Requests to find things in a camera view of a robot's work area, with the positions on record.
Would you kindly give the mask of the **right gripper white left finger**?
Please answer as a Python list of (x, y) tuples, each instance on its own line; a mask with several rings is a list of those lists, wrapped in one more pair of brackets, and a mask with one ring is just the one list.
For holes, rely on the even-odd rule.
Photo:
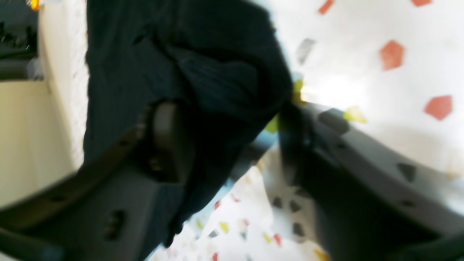
[(142, 261), (168, 238), (192, 171), (180, 104), (141, 122), (76, 174), (1, 209), (1, 253), (21, 261)]

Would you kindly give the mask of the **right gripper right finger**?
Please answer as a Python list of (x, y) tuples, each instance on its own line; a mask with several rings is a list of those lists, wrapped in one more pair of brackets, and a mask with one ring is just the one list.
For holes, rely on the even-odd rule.
[(351, 127), (340, 110), (286, 103), (279, 145), (288, 185), (315, 201), (332, 261), (462, 261), (462, 188)]

